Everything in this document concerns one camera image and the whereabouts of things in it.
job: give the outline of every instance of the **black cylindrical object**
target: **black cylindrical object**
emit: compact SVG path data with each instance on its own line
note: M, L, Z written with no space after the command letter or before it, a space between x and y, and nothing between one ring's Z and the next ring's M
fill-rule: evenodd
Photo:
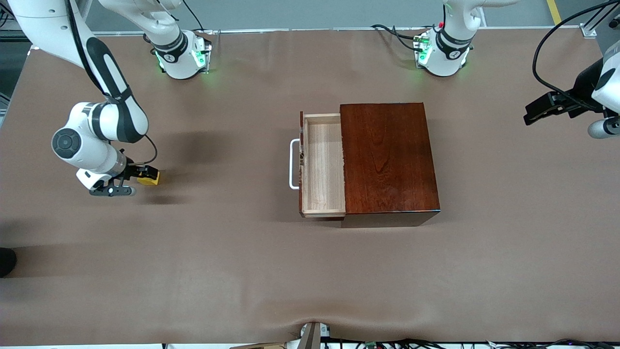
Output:
M0 247L0 278L7 276L17 263L15 251Z

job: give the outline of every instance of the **cabinet top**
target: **cabinet top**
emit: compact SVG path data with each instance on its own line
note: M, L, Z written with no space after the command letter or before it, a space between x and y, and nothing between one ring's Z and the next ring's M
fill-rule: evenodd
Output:
M347 214L438 211L423 103L340 106Z

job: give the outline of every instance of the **brown table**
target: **brown table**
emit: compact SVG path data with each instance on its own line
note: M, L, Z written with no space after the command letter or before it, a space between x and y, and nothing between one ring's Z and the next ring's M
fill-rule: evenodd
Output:
M545 30L483 30L451 78L376 32L225 35L213 70L161 74L140 37L105 38L151 121L164 171L137 196L90 197L51 151L79 68L33 51L0 132L0 344L272 342L310 320L334 337L619 340L619 140L597 116L523 125L547 90ZM578 29L542 51L568 88L600 57ZM409 229L302 219L288 188L299 111L425 103L442 212ZM123 145L137 160L148 142Z

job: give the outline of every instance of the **white handle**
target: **white handle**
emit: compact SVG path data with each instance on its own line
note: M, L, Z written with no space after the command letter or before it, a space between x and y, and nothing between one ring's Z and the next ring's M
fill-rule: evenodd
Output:
M298 186L293 185L293 144L296 142L299 142L299 138L291 141L288 158L288 186L291 187L292 190L299 190Z

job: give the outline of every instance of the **wooden cabinet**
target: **wooden cabinet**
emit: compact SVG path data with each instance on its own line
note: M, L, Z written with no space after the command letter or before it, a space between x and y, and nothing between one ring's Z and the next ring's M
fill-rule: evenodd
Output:
M342 227L417 226L440 211L422 103L300 115L299 212Z

